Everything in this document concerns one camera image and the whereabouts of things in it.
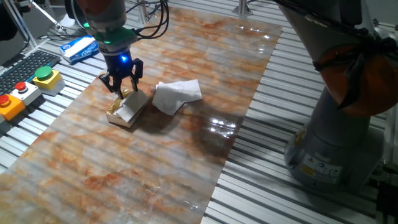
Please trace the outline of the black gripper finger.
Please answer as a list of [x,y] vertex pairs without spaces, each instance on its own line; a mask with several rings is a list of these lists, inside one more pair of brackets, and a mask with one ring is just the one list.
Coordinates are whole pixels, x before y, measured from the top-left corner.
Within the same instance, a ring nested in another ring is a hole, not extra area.
[[103,84],[111,93],[115,93],[120,99],[123,99],[120,79],[114,78],[109,73],[101,74],[99,76],[99,79],[103,82]]
[[139,80],[143,76],[144,62],[139,58],[135,58],[132,61],[132,64],[133,64],[132,68],[134,69],[134,71],[132,72],[132,75],[131,75],[132,88],[135,92],[138,92],[137,85],[139,83]]

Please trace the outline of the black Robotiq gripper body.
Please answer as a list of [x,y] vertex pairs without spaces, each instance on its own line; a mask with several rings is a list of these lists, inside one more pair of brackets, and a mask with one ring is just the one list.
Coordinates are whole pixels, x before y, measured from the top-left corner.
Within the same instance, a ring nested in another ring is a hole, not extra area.
[[133,73],[134,62],[131,57],[130,50],[114,52],[113,54],[104,55],[107,64],[108,75],[112,77],[113,82],[110,83],[109,78],[104,79],[104,84],[109,90],[120,90],[121,82],[124,78],[130,77],[133,90],[137,90],[137,78]]

